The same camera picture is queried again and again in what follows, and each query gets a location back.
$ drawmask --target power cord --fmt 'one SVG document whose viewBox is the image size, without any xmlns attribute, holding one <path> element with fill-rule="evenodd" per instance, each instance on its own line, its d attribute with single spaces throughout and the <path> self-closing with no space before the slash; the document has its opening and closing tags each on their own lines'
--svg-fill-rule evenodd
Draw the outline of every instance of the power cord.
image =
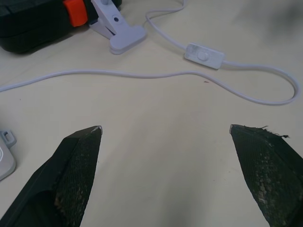
<svg viewBox="0 0 303 227">
<path fill-rule="evenodd" d="M 168 40 L 169 42 L 171 42 L 172 44 L 174 44 L 178 48 L 183 49 L 184 51 L 186 51 L 186 55 L 188 55 L 189 60 L 201 63 L 203 65 L 207 65 L 207 66 L 210 66 L 210 67 L 213 67 L 213 68 L 219 68 L 219 67 L 217 67 L 219 65 L 220 68 L 225 68 L 225 69 L 229 69 L 229 70 L 255 70 L 255 71 L 264 71 L 264 72 L 269 72 L 269 73 L 276 74 L 278 76 L 281 76 L 285 80 L 287 80 L 293 86 L 294 96 L 292 98 L 288 99 L 288 100 L 279 101 L 279 102 L 269 102 L 269 101 L 255 99 L 255 98 L 249 97 L 245 94 L 242 94 L 242 93 L 232 89 L 231 87 L 229 87 L 225 83 L 221 82 L 220 80 L 218 80 L 214 77 L 208 76 L 207 74 L 204 74 L 204 73 L 199 72 L 199 71 L 179 71 L 179 72 L 167 73 L 167 74 L 135 74 L 135 73 L 127 73 L 127 72 L 121 72 L 121 71 L 114 71 L 114 70 L 98 70 L 98 69 L 78 69 L 78 70 L 74 69 L 74 70 L 65 70 L 65 71 L 55 72 L 55 73 L 51 73 L 51 74 L 48 74 L 48 75 L 45 75 L 45 76 L 37 77 L 35 79 L 31 79 L 31 80 L 28 80 L 28 81 L 24 81 L 24 82 L 20 82 L 20 83 L 8 85 L 8 86 L 0 87 L 0 92 L 11 90 L 11 89 L 22 87 L 22 86 L 26 86 L 26 85 L 29 85 L 29 84 L 33 84 L 33 83 L 39 82 L 41 80 L 45 80 L 45 79 L 49 79 L 49 78 L 53 78 L 53 77 L 58 77 L 58 76 L 63 76 L 63 75 L 69 75 L 69 74 L 104 74 L 104 75 L 110 75 L 110 76 L 120 76 L 120 77 L 140 78 L 140 79 L 159 79 L 159 78 L 167 78 L 167 77 L 173 77 L 173 76 L 178 76 L 178 75 L 191 74 L 191 75 L 197 75 L 197 76 L 201 76 L 205 79 L 208 79 L 211 82 L 213 82 L 213 83 L 221 86 L 222 88 L 226 89 L 227 91 L 229 91 L 229 92 L 231 92 L 231 93 L 233 93 L 233 94 L 235 94 L 235 95 L 237 95 L 237 96 L 239 96 L 243 99 L 246 99 L 248 101 L 251 101 L 251 102 L 254 102 L 254 103 L 257 103 L 257 104 L 262 104 L 262 105 L 285 105 L 285 104 L 288 104 L 290 102 L 293 102 L 294 100 L 296 100 L 300 96 L 301 88 L 299 86 L 299 83 L 297 82 L 297 80 L 295 78 L 290 76 L 285 71 L 280 70 L 278 68 L 271 67 L 271 66 L 254 65 L 254 64 L 240 64 L 240 63 L 236 63 L 236 62 L 225 61 L 225 60 L 223 60 L 224 59 L 224 54 L 223 53 L 220 53 L 218 51 L 212 50 L 212 49 L 207 48 L 207 47 L 198 46 L 196 44 L 190 44 L 187 47 L 185 47 L 182 44 L 175 41 L 174 39 L 172 39 L 171 37 L 169 37 L 164 32 L 162 32 L 152 22 L 151 18 L 149 17 L 149 15 L 151 13 L 155 13 L 155 12 L 167 12 L 167 13 L 178 12 L 178 11 L 184 9 L 184 7 L 186 5 L 186 1 L 187 0 L 183 0 L 182 7 L 180 7 L 180 8 L 159 9 L 159 10 L 148 11 L 146 13 L 146 19 L 147 19 L 148 23 L 166 40 Z M 195 49 L 201 50 L 200 53 L 202 53 L 202 57 L 200 57 L 200 59 L 196 59 L 196 58 L 193 59 L 192 56 L 190 56 L 192 54 L 192 49 L 190 48 L 190 46 L 195 46 Z M 209 57 L 211 58 L 212 62 L 216 63 L 216 66 L 212 66 L 212 65 L 208 64 Z"/>
</svg>

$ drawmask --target white cable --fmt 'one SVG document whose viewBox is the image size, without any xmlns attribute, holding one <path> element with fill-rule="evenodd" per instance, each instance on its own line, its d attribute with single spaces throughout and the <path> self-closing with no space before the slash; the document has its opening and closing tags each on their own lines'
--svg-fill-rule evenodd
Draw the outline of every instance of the white cable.
<svg viewBox="0 0 303 227">
<path fill-rule="evenodd" d="M 150 23 L 150 25 L 161 35 L 163 36 L 165 39 L 167 39 L 168 41 L 170 41 L 172 44 L 176 45 L 177 47 L 185 50 L 186 47 L 183 46 L 182 44 L 176 42 L 175 40 L 173 40 L 172 38 L 170 38 L 168 35 L 166 35 L 165 33 L 163 33 L 160 29 L 158 29 L 156 27 L 156 25 L 151 21 L 151 18 L 148 17 L 148 15 L 150 13 L 153 12 L 168 12 L 168 13 L 172 13 L 172 12 L 177 12 L 182 10 L 185 7 L 187 0 L 183 0 L 183 4 L 182 7 L 177 8 L 177 9 L 161 9 L 161 10 L 151 10 L 149 12 L 147 12 L 146 14 L 146 19 L 147 21 Z M 141 79 L 158 79 L 158 78 L 167 78 L 167 77 L 173 77 L 173 76 L 178 76 L 178 75 L 185 75 L 185 74 L 192 74 L 192 75 L 197 75 L 197 76 L 201 76 L 205 79 L 208 79 L 210 81 L 212 81 L 213 83 L 223 87 L 224 89 L 228 90 L 229 92 L 243 98 L 246 99 L 248 101 L 257 103 L 257 104 L 263 104 L 263 105 L 285 105 L 288 104 L 294 100 L 296 100 L 301 92 L 301 88 L 299 86 L 299 83 L 297 82 L 297 80 L 293 77 L 291 77 L 290 75 L 288 75 L 288 73 L 284 72 L 283 70 L 274 68 L 274 67 L 270 67 L 270 66 L 264 66 L 264 65 L 251 65 L 251 64 L 239 64 L 239 63 L 235 63 L 235 62 L 230 62 L 230 61 L 223 61 L 222 67 L 225 69 L 230 69 L 230 70 L 256 70 L 256 71 L 265 71 L 265 72 L 270 72 L 273 74 L 276 74 L 278 76 L 281 76 L 282 78 L 284 78 L 285 80 L 287 80 L 294 88 L 294 96 L 288 100 L 285 101 L 280 101 L 280 102 L 268 102 L 268 101 L 263 101 L 263 100 L 258 100 L 258 99 L 254 99 L 252 97 L 249 97 L 245 94 L 242 94 L 238 91 L 235 91 L 234 89 L 232 89 L 231 87 L 229 87 L 228 85 L 222 83 L 220 80 L 208 76 L 202 72 L 199 71 L 180 71 L 180 72 L 175 72 L 175 73 L 167 73 L 167 74 L 135 74 L 135 73 L 127 73 L 127 72 L 120 72 L 120 71 L 113 71 L 113 70 L 94 70 L 94 69 L 79 69 L 79 70 L 66 70 L 66 71 L 61 71 L 61 72 L 56 72 L 56 73 L 51 73 L 45 76 L 41 76 L 35 79 L 31 79 L 28 81 L 24 81 L 24 82 L 20 82 L 20 83 L 16 83 L 16 84 L 12 84 L 12 85 L 8 85 L 8 86 L 4 86 L 4 87 L 0 87 L 0 92 L 3 91 L 7 91 L 10 89 L 14 89 L 14 88 L 18 88 L 18 87 L 22 87 L 22 86 L 26 86 L 29 84 L 33 84 L 36 82 L 39 82 L 41 80 L 45 80 L 45 79 L 49 79 L 49 78 L 53 78 L 53 77 L 58 77 L 58 76 L 63 76 L 63 75 L 68 75 L 68 74 L 104 74 L 104 75 L 111 75 L 111 76 L 120 76 L 120 77 L 128 77 L 128 78 L 141 78 Z"/>
</svg>

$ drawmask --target orange clip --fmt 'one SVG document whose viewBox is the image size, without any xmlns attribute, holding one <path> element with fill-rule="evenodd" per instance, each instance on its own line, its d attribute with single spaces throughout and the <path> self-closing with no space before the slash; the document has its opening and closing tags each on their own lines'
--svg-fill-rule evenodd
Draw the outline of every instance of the orange clip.
<svg viewBox="0 0 303 227">
<path fill-rule="evenodd" d="M 64 0 L 63 4 L 67 9 L 73 27 L 81 26 L 88 21 L 83 0 Z"/>
</svg>

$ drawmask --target beige tabletop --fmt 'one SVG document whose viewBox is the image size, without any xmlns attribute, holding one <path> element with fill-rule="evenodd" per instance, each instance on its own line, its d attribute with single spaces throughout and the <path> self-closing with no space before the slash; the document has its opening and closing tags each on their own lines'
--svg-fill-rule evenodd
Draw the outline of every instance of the beige tabletop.
<svg viewBox="0 0 303 227">
<path fill-rule="evenodd" d="M 131 25 L 143 24 L 149 9 L 179 5 L 177 0 L 125 0 L 121 13 Z M 266 38 L 258 25 L 243 23 L 243 7 L 240 0 L 190 0 L 183 11 L 155 21 L 183 44 L 202 43 L 225 52 L 229 61 L 274 65 L 303 84 L 303 39 Z M 30 54 L 2 50 L 0 85 L 74 68 L 200 70 L 255 98 L 277 101 L 293 93 L 274 75 L 215 71 L 188 62 L 182 51 L 144 27 L 147 39 L 122 55 L 111 54 L 109 41 L 87 28 Z M 69 75 L 1 93 L 0 129 L 11 129 L 18 142 L 11 148 L 16 170 L 0 182 L 0 217 L 64 137 L 102 125 L 81 226 L 267 227 L 245 184 L 230 124 L 268 125 L 289 135 L 287 142 L 303 155 L 303 99 L 280 107 L 257 105 L 205 81 L 192 75 Z"/>
</svg>

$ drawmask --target table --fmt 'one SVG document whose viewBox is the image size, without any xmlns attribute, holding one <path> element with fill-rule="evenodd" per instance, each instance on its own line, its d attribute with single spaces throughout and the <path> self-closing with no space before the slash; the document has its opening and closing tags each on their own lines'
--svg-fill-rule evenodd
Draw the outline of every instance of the table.
<svg viewBox="0 0 303 227">
<path fill-rule="evenodd" d="M 274 42 L 239 23 L 240 0 L 191 0 L 157 25 L 183 44 L 202 43 L 229 61 L 263 63 L 293 73 L 303 83 L 297 40 Z M 142 24 L 152 8 L 175 0 L 125 0 L 121 13 Z M 122 55 L 88 28 L 26 55 L 0 51 L 0 84 L 46 73 L 96 68 L 142 73 L 201 70 L 256 98 L 282 100 L 291 86 L 274 75 L 211 70 L 188 62 L 182 51 L 147 24 L 148 38 Z M 0 94 L 0 128 L 11 129 L 15 172 L 0 182 L 0 217 L 32 173 L 77 130 L 102 125 L 97 170 L 81 226 L 266 227 L 242 175 L 230 124 L 288 134 L 302 156 L 303 100 L 280 107 L 250 103 L 196 76 L 126 79 L 69 75 Z"/>
</svg>

